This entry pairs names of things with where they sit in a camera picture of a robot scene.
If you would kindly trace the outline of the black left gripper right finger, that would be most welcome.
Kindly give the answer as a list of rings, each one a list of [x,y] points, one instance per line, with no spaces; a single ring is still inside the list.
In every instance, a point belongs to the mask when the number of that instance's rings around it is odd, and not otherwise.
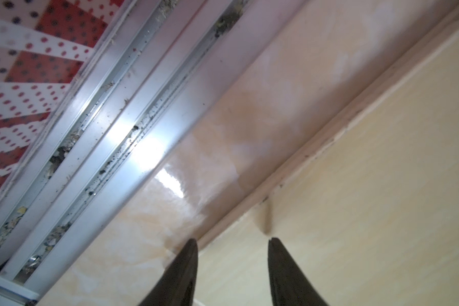
[[[268,270],[273,305],[328,305],[276,237],[268,244]]]

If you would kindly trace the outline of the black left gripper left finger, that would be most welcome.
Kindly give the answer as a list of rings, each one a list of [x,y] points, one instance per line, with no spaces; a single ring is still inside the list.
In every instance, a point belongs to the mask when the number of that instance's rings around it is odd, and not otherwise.
[[[190,238],[139,305],[191,306],[197,271],[198,245],[194,238]]]

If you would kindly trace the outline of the plywood board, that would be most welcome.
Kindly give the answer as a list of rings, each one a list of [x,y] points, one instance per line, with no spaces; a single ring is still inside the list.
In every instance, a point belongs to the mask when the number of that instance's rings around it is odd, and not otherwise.
[[[329,305],[459,305],[459,6],[200,256],[196,301],[270,305],[270,239]]]

